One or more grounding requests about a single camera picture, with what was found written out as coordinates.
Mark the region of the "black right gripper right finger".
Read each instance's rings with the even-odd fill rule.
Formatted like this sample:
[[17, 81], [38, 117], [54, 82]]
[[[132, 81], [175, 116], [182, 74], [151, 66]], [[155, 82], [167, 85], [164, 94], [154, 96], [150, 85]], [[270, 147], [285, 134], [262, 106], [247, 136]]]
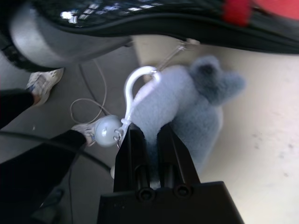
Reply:
[[158, 168], [162, 187], [200, 183], [189, 150], [169, 124], [157, 134]]

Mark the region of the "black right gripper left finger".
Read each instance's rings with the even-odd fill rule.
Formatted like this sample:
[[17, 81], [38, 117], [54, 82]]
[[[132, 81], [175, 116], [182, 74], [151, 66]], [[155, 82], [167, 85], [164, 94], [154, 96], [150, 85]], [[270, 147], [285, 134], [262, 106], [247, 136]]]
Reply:
[[148, 188], [148, 164], [143, 132], [135, 124], [130, 124], [115, 159], [114, 192], [138, 192]]

